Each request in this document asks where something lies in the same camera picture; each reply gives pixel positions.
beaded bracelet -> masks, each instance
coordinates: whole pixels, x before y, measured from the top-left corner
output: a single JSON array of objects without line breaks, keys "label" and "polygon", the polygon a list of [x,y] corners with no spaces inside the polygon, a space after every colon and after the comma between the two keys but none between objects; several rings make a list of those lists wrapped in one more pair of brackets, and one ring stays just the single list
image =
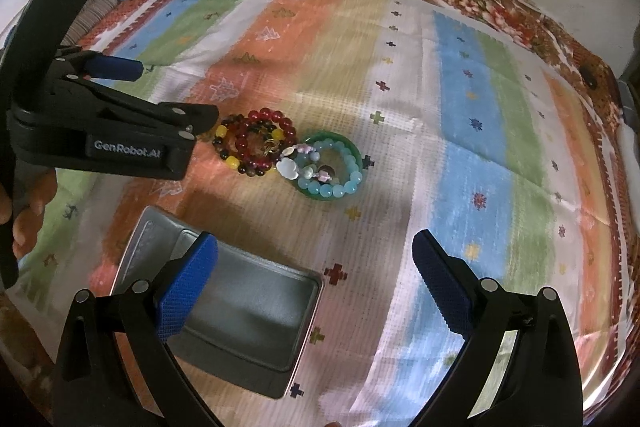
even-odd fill
[{"label": "beaded bracelet", "polygon": [[[341,198],[345,194],[354,194],[362,181],[362,159],[357,148],[345,137],[334,133],[321,133],[324,139],[306,140],[306,143],[289,146],[280,155],[276,169],[289,180],[297,180],[299,190],[314,199]],[[340,183],[335,169],[321,164],[321,151],[334,150],[344,162],[349,180]]]},{"label": "beaded bracelet", "polygon": [[[256,140],[250,141],[250,135]],[[280,111],[263,107],[231,115],[216,128],[213,146],[225,163],[240,174],[264,176],[280,158],[282,151],[298,141],[296,129]],[[251,149],[259,149],[252,154]]]}]

colorful striped bedsheet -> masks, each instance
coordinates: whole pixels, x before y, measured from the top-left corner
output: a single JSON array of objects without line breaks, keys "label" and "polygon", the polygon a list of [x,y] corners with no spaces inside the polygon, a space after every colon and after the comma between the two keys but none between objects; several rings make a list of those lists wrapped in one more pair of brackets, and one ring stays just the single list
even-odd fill
[{"label": "colorful striped bedsheet", "polygon": [[[300,135],[344,134],[366,176],[353,196],[312,201],[272,172],[230,171],[207,136],[181,182],[60,171],[15,296],[50,353],[73,293],[108,293],[132,227],[157,204],[222,241],[327,274],[284,399],[183,366],[229,427],[265,416],[292,427],[409,423],[462,345],[411,261],[421,229],[508,290],[555,287],[586,399],[606,385],[628,330],[620,160],[593,108],[538,57],[420,0],[138,0],[84,45],[141,60],[136,83],[101,82],[153,102],[215,103],[222,115],[266,105]],[[512,345],[506,336],[476,410]]]}]

open metal box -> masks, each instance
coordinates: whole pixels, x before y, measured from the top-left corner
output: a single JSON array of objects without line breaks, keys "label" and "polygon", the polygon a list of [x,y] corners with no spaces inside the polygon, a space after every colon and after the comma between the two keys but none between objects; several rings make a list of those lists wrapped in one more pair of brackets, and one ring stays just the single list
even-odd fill
[{"label": "open metal box", "polygon": [[[162,210],[143,211],[111,289],[151,280],[183,256],[195,230]],[[218,263],[182,332],[174,355],[230,383],[270,398],[289,389],[313,324],[322,277],[218,242]]]}]

human hand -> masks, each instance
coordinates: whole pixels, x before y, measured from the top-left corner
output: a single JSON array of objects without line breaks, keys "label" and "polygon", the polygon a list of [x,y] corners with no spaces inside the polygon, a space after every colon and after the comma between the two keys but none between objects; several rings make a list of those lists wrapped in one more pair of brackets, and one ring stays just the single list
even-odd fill
[{"label": "human hand", "polygon": [[[44,207],[58,191],[56,170],[50,169],[39,176],[29,191],[29,204],[14,219],[14,255],[20,259],[36,246],[38,232],[44,220]],[[11,218],[13,203],[0,185],[0,225]]]}]

pink flower charm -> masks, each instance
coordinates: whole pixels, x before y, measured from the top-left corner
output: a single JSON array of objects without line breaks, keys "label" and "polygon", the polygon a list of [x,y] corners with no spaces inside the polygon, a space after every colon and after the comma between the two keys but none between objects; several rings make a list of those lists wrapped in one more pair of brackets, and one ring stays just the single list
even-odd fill
[{"label": "pink flower charm", "polygon": [[331,175],[327,171],[319,171],[318,172],[318,181],[321,183],[326,183],[331,179]]},{"label": "pink flower charm", "polygon": [[315,149],[308,143],[299,143],[298,145],[296,145],[296,151],[302,154],[309,154],[310,152],[315,151]]}]

